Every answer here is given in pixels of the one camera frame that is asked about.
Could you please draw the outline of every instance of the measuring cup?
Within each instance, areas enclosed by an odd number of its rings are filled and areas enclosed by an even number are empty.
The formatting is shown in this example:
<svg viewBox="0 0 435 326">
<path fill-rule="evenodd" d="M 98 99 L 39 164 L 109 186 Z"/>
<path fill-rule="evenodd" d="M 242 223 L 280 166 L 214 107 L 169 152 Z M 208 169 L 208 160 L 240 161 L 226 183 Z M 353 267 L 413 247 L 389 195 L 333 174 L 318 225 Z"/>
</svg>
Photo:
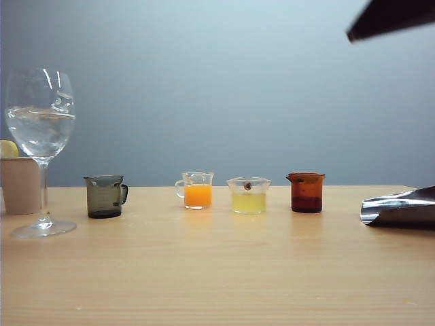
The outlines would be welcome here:
<svg viewBox="0 0 435 326">
<path fill-rule="evenodd" d="M 87 189 L 88 216 L 105 219 L 121 215 L 121 206 L 127 201 L 128 186 L 122 184 L 122 175 L 84 177 Z"/>
<path fill-rule="evenodd" d="M 289 173 L 285 177 L 292 183 L 292 211 L 321 212 L 322 187 L 325 175 L 315 172 Z"/>
<path fill-rule="evenodd" d="M 261 213 L 266 210 L 266 190 L 272 181 L 262 177 L 237 177 L 226 181 L 236 213 Z"/>
<path fill-rule="evenodd" d="M 183 179 L 175 182 L 175 193 L 184 199 L 187 209 L 205 209 L 211 206 L 213 172 L 184 172 Z"/>
</svg>

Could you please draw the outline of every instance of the brown beaker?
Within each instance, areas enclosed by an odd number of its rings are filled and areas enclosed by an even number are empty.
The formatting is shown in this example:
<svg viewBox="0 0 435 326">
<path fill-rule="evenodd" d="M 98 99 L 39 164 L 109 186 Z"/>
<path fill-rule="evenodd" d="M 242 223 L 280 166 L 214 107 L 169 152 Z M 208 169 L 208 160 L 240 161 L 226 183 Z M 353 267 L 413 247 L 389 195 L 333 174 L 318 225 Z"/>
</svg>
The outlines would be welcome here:
<svg viewBox="0 0 435 326">
<path fill-rule="evenodd" d="M 285 177 L 292 183 L 292 211 L 321 212 L 321 195 L 325 175 L 315 172 L 289 173 Z"/>
</svg>

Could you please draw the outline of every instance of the light blue wall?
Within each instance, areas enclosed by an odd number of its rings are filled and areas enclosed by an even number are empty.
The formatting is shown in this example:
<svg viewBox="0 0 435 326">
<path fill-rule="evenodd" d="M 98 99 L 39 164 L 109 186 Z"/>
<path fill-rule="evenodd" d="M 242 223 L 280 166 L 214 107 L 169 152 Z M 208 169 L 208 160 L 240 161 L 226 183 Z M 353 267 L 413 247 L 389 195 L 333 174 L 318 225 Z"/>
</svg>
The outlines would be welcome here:
<svg viewBox="0 0 435 326">
<path fill-rule="evenodd" d="M 2 80 L 19 65 L 70 75 L 77 124 L 50 185 L 186 170 L 433 185 L 435 25 L 351 45 L 365 3 L 3 0 Z"/>
</svg>

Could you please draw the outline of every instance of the cup handle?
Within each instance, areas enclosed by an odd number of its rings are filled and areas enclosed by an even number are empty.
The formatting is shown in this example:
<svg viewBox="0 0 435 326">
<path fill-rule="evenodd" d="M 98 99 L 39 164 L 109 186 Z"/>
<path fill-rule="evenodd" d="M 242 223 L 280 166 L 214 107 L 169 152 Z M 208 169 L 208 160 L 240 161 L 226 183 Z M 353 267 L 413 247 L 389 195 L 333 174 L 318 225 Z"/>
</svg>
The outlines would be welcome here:
<svg viewBox="0 0 435 326">
<path fill-rule="evenodd" d="M 128 195 L 128 185 L 121 185 L 121 205 L 125 204 Z"/>
<path fill-rule="evenodd" d="M 177 196 L 184 199 L 184 180 L 178 180 L 175 182 L 175 193 Z"/>
</svg>

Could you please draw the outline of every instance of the yellow fruit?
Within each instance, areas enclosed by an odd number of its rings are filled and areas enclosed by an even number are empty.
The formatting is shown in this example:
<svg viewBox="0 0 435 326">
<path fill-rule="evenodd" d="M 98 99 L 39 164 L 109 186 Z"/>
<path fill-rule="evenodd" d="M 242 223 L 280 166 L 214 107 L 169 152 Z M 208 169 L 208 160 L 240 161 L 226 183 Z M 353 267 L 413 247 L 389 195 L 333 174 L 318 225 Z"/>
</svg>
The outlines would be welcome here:
<svg viewBox="0 0 435 326">
<path fill-rule="evenodd" d="M 16 158 L 18 156 L 18 148 L 13 141 L 0 139 L 0 143 L 1 143 L 1 148 L 0 148 L 1 158 Z"/>
</svg>

